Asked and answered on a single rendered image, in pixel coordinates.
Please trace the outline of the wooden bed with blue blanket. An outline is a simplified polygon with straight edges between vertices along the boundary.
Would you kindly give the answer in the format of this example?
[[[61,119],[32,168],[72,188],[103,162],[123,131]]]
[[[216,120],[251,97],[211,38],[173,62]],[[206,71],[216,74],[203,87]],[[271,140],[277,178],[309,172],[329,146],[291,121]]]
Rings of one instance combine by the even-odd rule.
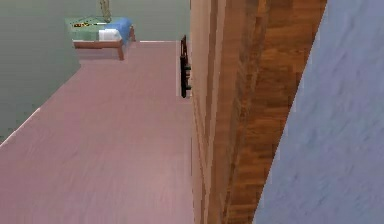
[[[76,49],[113,48],[120,60],[124,59],[123,47],[136,41],[134,25],[127,17],[113,17],[111,22],[106,22],[89,16],[67,19],[67,24]]]

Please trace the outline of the brown wooden room door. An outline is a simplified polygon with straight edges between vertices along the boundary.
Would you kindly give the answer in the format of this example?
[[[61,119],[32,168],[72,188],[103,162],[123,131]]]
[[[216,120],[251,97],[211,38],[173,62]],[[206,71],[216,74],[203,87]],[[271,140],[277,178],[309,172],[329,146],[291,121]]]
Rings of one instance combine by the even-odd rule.
[[[190,0],[194,224],[252,224],[327,0]]]

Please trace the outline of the green bedside table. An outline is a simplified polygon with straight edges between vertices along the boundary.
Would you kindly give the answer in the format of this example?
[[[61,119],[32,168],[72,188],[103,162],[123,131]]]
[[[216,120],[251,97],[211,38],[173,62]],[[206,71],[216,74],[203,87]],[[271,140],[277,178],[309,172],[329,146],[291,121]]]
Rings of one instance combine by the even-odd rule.
[[[91,25],[88,27],[73,27],[75,23],[84,22]],[[103,30],[106,25],[102,17],[96,16],[67,17],[65,23],[73,41],[98,41],[98,31]]]

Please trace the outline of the white pillow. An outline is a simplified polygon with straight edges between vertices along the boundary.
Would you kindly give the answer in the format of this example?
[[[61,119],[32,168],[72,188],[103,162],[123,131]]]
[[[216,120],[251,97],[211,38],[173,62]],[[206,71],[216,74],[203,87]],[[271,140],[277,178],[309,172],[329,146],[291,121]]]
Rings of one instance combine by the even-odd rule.
[[[120,41],[122,39],[117,29],[103,29],[98,31],[100,41]]]

